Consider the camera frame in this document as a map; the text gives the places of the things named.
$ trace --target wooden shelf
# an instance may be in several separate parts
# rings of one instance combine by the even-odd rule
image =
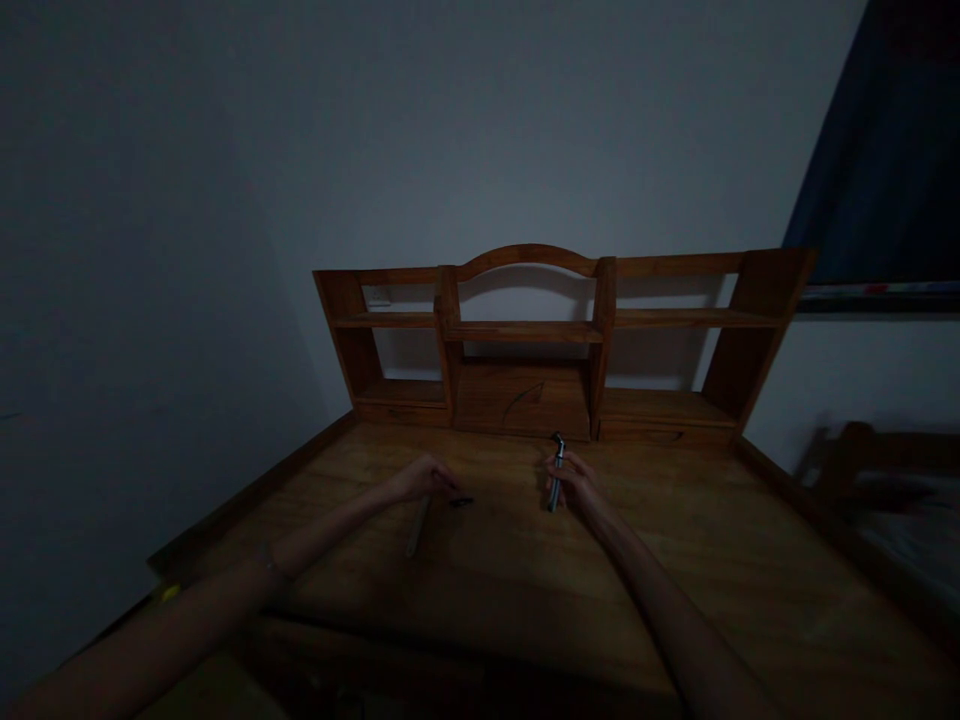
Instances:
[[[444,340],[600,343],[603,335],[589,322],[461,322]]]
[[[782,318],[745,313],[730,308],[618,309],[613,326],[639,327],[779,327]]]
[[[337,318],[334,327],[432,328],[433,313],[358,313]]]
[[[433,380],[392,380],[383,378],[356,396],[358,403],[446,407],[443,383]]]
[[[453,426],[469,432],[590,439],[581,360],[466,358]]]
[[[601,420],[734,427],[730,417],[697,392],[605,388]]]

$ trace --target yellow object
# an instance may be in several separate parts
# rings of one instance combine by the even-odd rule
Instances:
[[[163,591],[163,594],[160,596],[160,602],[164,603],[167,600],[175,598],[179,594],[180,594],[180,586],[171,585],[170,587],[168,587],[166,590]]]

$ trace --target white wall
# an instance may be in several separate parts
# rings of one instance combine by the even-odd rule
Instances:
[[[817,428],[960,432],[960,323],[805,316],[790,326],[746,437],[797,469]]]
[[[329,414],[349,401],[311,269],[462,263],[517,242],[590,256],[780,245],[864,4],[193,8]],[[589,310],[562,278],[516,279],[484,280],[465,314]],[[691,304],[720,291],[660,289]],[[393,372],[429,375],[415,341],[383,345]],[[615,381],[695,386],[710,347],[624,335]]]
[[[176,7],[87,5],[0,31],[0,705],[330,420]]]

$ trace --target wrist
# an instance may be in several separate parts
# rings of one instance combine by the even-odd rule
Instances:
[[[364,493],[364,496],[374,505],[378,512],[403,501],[401,493],[390,480],[382,482],[379,485],[374,485]]]

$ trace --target person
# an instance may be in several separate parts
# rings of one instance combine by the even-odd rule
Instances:
[[[567,450],[560,504],[575,508],[619,566],[695,718],[777,717],[763,686],[670,579],[611,504],[596,472]],[[423,455],[389,480],[136,617],[28,690],[12,718],[120,718],[146,707],[236,628],[366,520],[427,494],[463,495],[440,460]]]

